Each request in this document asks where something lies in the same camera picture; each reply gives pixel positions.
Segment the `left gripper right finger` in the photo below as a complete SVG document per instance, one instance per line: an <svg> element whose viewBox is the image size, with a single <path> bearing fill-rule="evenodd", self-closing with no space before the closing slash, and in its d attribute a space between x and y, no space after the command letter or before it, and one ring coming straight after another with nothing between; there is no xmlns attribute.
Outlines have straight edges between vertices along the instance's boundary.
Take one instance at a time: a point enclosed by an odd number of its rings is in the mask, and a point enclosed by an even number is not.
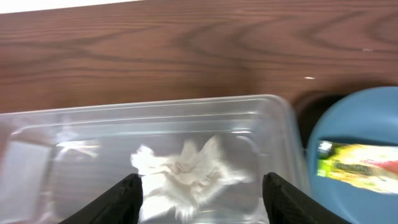
<svg viewBox="0 0 398 224"><path fill-rule="evenodd" d="M350 224L274 172L263 177L262 198L270 224Z"/></svg>

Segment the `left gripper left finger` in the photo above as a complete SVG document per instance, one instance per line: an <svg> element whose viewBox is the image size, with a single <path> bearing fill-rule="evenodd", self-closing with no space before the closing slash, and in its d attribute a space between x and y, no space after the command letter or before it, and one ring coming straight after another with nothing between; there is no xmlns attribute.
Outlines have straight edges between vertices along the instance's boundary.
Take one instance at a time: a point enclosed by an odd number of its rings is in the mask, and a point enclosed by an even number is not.
<svg viewBox="0 0 398 224"><path fill-rule="evenodd" d="M59 224L137 224L142 203L142 180L130 174Z"/></svg>

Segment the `white tissue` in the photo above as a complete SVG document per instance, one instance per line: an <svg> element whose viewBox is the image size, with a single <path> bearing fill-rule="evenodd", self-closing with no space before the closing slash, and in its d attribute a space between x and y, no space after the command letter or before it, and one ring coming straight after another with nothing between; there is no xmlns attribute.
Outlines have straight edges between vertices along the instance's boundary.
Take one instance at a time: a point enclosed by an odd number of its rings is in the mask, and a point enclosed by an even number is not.
<svg viewBox="0 0 398 224"><path fill-rule="evenodd" d="M180 154L169 156L158 156L142 144L130 161L142 180L140 222L169 211L178 220L190 221L225 188L253 181L248 171L233 167L224 158L219 136L209 138L200 150L191 139L186 140Z"/></svg>

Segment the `yellow snack wrapper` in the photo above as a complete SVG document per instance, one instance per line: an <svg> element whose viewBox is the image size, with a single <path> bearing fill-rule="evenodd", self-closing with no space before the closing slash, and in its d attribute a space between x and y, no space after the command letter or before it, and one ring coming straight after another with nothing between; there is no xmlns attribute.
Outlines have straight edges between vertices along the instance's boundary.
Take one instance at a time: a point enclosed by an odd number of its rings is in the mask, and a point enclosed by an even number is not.
<svg viewBox="0 0 398 224"><path fill-rule="evenodd" d="M397 193L397 147L320 141L317 175L382 194Z"/></svg>

